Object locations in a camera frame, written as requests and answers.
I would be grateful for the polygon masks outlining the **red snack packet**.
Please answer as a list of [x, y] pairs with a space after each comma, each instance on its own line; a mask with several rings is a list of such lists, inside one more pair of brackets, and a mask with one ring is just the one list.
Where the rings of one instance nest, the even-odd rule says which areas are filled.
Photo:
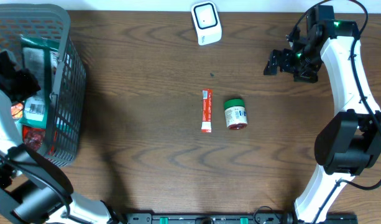
[[30, 126], [23, 125], [22, 127], [22, 138], [24, 144], [38, 152], [44, 143], [46, 130], [42, 128], [33, 128]]

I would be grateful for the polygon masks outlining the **green lid seasoning jar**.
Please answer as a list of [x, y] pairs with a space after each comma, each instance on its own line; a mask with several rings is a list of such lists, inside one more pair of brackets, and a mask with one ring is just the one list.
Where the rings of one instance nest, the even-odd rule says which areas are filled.
[[235, 98], [224, 102], [226, 126], [230, 130], [243, 129], [248, 125], [244, 100]]

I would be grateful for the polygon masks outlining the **red stick sachet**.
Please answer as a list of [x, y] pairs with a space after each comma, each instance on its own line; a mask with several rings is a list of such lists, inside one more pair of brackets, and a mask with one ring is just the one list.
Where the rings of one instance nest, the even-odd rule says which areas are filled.
[[204, 89], [203, 94], [203, 117], [201, 123], [201, 131], [203, 133], [211, 133], [211, 118], [212, 118], [212, 95], [213, 91], [211, 89]]

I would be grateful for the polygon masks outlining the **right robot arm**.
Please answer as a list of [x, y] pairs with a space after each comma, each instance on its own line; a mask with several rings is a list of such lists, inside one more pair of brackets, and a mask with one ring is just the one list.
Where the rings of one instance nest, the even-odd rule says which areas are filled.
[[317, 135], [317, 165], [308, 185], [282, 223], [326, 223], [328, 210], [345, 186], [371, 168], [381, 155], [381, 109], [375, 101], [360, 58], [362, 29], [354, 21], [309, 18], [306, 37], [295, 27], [289, 49], [274, 50], [265, 75], [291, 73], [314, 83], [325, 67], [334, 100], [333, 119]]

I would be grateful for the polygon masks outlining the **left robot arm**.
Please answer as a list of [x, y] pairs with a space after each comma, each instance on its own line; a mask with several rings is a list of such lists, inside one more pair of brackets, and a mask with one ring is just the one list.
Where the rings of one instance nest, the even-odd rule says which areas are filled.
[[24, 144], [11, 107], [39, 90], [33, 74], [0, 52], [0, 214], [13, 223], [120, 223], [111, 207], [75, 193], [61, 169]]

